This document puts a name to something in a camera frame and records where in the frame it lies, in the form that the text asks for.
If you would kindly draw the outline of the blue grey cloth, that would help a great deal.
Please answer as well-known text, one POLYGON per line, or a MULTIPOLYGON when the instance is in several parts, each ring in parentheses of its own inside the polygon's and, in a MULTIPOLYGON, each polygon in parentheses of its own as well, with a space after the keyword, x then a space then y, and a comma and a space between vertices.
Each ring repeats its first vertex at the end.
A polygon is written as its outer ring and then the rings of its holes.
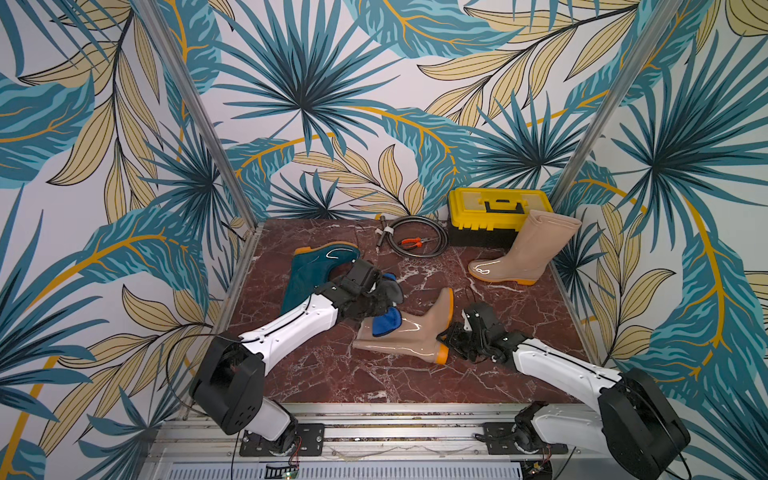
POLYGON ((398 306, 404 301, 402 288, 396 280, 394 274, 385 273, 381 277, 384 296, 388 301, 388 308, 385 313, 378 315, 372 320, 372 335, 374 338, 383 337, 393 333, 402 325, 402 314, 398 306))

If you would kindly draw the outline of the beige boot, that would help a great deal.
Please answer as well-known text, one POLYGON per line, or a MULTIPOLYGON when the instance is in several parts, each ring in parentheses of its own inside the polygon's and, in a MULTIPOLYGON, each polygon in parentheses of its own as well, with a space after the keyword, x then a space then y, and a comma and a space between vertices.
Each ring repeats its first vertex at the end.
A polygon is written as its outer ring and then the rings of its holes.
POLYGON ((570 216, 532 210, 504 256, 472 261, 468 272, 489 283, 533 285, 581 226, 580 220, 570 216))
POLYGON ((423 315, 401 312, 402 325, 393 333, 374 338, 372 320, 366 318, 360 324, 352 346, 359 350, 388 355, 407 355, 427 363, 444 365, 449 349, 439 340, 438 335, 449 326, 454 311, 454 293, 443 288, 435 303, 423 315))

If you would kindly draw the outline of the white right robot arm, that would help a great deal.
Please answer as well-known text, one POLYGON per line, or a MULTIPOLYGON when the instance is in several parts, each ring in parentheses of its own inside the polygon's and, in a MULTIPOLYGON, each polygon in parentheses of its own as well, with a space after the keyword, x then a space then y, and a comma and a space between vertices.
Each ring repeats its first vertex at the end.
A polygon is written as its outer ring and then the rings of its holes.
POLYGON ((508 431, 485 432, 528 454, 566 445, 610 456, 636 479, 657 479, 681 459, 691 435, 651 376, 638 368, 625 372, 588 363, 521 331, 506 330, 492 307, 474 303, 437 336, 467 361, 490 360, 534 377, 577 399, 585 410, 570 412, 546 401, 521 410, 508 431))

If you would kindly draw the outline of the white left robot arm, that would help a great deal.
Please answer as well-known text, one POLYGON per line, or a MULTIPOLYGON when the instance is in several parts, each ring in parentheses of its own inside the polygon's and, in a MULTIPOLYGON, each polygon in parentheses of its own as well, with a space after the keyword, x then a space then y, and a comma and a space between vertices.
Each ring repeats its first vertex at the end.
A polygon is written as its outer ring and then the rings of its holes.
POLYGON ((211 341, 189 386, 191 399, 227 435, 254 434, 273 455, 298 449, 298 422, 264 397, 264 382, 286 356, 338 322, 386 315, 404 300, 395 277, 365 260, 346 275, 316 287, 287 313, 240 335, 211 341))

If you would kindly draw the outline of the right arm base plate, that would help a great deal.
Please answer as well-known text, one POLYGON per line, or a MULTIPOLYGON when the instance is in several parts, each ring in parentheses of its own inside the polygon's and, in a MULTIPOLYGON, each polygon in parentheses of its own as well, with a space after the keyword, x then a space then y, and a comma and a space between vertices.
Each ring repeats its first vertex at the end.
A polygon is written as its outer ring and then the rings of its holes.
POLYGON ((483 443, 489 455, 525 454, 529 456, 565 454, 565 444, 544 442, 533 427, 519 422, 489 422, 482 425, 482 432, 474 438, 483 443))

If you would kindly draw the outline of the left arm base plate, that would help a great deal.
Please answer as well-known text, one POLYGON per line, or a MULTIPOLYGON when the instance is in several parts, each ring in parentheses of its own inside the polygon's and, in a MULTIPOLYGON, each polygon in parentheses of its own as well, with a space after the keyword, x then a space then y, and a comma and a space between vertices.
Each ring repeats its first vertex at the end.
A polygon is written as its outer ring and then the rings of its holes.
POLYGON ((320 457, 323 453, 326 426, 322 423, 298 423, 285 435, 269 441, 245 431, 240 443, 242 457, 320 457))

